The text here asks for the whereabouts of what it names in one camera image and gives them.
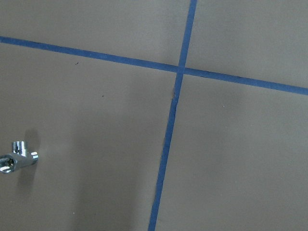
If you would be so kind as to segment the brown paper table cover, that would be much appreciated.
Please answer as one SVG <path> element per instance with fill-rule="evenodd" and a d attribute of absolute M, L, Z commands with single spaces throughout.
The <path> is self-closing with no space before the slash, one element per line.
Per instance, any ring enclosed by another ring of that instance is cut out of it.
<path fill-rule="evenodd" d="M 3 0 L 3 231 L 305 231 L 305 0 Z"/>

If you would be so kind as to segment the chrome angle valve fitting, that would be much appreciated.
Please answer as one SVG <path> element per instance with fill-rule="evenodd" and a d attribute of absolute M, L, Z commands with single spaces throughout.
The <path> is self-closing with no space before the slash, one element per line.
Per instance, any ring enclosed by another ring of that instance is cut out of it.
<path fill-rule="evenodd" d="M 39 159 L 37 152 L 30 152 L 26 141 L 12 142 L 12 151 L 0 156 L 0 172 L 12 173 L 23 167 L 35 164 Z"/>

